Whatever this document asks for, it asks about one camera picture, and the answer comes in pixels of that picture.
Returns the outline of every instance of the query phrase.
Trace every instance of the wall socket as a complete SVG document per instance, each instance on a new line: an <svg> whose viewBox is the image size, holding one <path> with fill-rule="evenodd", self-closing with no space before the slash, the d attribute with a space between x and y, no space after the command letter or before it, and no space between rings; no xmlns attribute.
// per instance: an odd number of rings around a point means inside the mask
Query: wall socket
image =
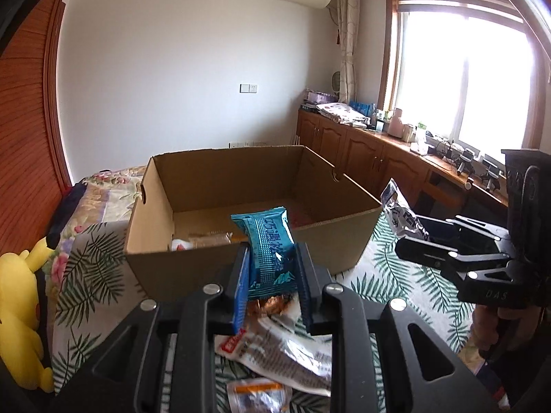
<svg viewBox="0 0 551 413"><path fill-rule="evenodd" d="M258 85L256 84L241 84L239 85L240 93L256 93L258 90Z"/></svg>
<svg viewBox="0 0 551 413"><path fill-rule="evenodd" d="M253 147L253 146L267 146L268 143L265 141L232 141L229 144L230 149L235 149L236 147Z"/></svg>

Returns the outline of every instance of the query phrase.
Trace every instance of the beige curtain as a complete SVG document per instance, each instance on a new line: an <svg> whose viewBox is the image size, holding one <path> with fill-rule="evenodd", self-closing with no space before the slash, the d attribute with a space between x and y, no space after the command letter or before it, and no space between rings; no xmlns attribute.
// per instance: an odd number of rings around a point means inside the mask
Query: beige curtain
<svg viewBox="0 0 551 413"><path fill-rule="evenodd" d="M337 0L339 33L341 36L340 102L349 103L356 98L354 49L360 20L360 0Z"/></svg>

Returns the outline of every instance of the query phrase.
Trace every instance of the human hand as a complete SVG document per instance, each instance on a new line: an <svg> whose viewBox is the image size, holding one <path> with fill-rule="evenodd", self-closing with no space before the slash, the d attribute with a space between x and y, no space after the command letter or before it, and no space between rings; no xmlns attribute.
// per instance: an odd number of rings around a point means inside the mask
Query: human hand
<svg viewBox="0 0 551 413"><path fill-rule="evenodd" d="M519 327L514 337L507 346L507 350L517 349L523 343L532 338L538 327L541 318L541 307L530 306L526 309L504 309L491 308L488 306L477 305L473 312L473 324L470 327L475 346L478 349L487 351L491 345L499 340L497 332L498 320L520 320Z"/></svg>

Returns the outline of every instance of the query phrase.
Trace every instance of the pink container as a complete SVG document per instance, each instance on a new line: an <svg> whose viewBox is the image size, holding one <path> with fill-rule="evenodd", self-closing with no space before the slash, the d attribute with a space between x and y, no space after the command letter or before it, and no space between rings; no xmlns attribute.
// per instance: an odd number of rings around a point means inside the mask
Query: pink container
<svg viewBox="0 0 551 413"><path fill-rule="evenodd" d="M321 93L310 89L306 89L306 96L304 99L314 104L327 104L329 102L337 101L337 97L334 95L330 95L329 93Z"/></svg>

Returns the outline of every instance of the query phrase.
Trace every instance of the metal screw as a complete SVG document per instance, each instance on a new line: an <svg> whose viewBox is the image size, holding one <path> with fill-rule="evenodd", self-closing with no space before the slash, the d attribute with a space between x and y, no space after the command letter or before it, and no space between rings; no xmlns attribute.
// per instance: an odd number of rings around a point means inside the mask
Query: metal screw
<svg viewBox="0 0 551 413"><path fill-rule="evenodd" d="M390 300L390 307L398 312L401 312L407 307L407 303L404 299L393 298Z"/></svg>
<svg viewBox="0 0 551 413"><path fill-rule="evenodd" d="M221 290L222 288L215 283L210 283L210 284L207 284L205 287L203 287L203 292L205 292L205 294L207 295L219 294Z"/></svg>
<svg viewBox="0 0 551 413"><path fill-rule="evenodd" d="M340 284L331 283L325 286L325 291L328 294L335 295L335 294L342 294L344 289L343 289L343 286L341 286Z"/></svg>
<svg viewBox="0 0 551 413"><path fill-rule="evenodd" d="M157 302L154 299L145 299L140 303L140 309L149 312L157 308Z"/></svg>

